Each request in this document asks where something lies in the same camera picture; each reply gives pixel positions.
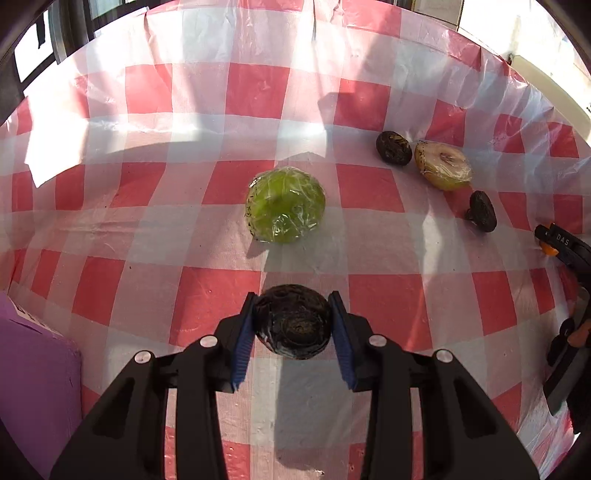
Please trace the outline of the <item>dark passion fruit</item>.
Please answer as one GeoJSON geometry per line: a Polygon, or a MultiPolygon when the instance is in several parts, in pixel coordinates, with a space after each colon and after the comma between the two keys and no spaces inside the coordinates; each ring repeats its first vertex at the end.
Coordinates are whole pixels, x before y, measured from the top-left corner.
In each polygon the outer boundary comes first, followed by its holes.
{"type": "Polygon", "coordinates": [[[252,308],[252,329],[259,341],[274,354],[294,360],[322,353],[333,327],[328,300],[298,284],[267,289],[252,308]]]}
{"type": "Polygon", "coordinates": [[[472,222],[484,233],[491,233],[497,227],[497,216],[489,196],[484,191],[474,191],[469,199],[465,219],[472,222]]]}
{"type": "Polygon", "coordinates": [[[377,136],[377,152],[381,159],[394,166],[406,166],[412,160],[412,148],[409,141],[395,131],[383,131],[377,136]]]}

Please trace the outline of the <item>halved pear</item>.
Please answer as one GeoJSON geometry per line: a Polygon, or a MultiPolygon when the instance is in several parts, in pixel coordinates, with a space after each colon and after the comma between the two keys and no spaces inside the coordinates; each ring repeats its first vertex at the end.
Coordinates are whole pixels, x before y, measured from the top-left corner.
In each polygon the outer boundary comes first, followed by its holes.
{"type": "Polygon", "coordinates": [[[439,190],[456,191],[472,181],[468,158],[450,145],[421,141],[415,147],[414,157],[421,175],[439,190]]]}

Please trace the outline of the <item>green fruit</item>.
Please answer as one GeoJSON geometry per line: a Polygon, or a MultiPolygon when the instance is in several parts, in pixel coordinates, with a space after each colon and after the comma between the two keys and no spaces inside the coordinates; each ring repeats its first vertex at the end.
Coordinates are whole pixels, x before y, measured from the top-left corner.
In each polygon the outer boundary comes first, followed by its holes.
{"type": "Polygon", "coordinates": [[[259,242],[293,243],[318,228],[326,203],[314,176],[293,166],[276,167],[250,182],[245,221],[259,242]]]}

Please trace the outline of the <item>orange near apple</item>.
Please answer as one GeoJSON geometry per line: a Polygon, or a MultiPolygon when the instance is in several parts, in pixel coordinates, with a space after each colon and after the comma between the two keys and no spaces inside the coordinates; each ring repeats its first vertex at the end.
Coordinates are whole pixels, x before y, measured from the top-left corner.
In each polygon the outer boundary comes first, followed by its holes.
{"type": "Polygon", "coordinates": [[[544,242],[540,243],[540,247],[541,247],[541,250],[544,252],[544,254],[547,256],[556,257],[559,254],[557,249],[553,248],[552,246],[550,246],[544,242]]]}

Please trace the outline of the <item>purple cardboard box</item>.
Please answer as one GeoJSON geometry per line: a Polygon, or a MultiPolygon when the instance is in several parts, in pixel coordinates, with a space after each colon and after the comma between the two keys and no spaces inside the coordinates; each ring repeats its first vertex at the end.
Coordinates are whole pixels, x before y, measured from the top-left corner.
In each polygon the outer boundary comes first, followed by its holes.
{"type": "Polygon", "coordinates": [[[45,479],[82,419],[81,356],[1,294],[1,420],[45,479]]]}

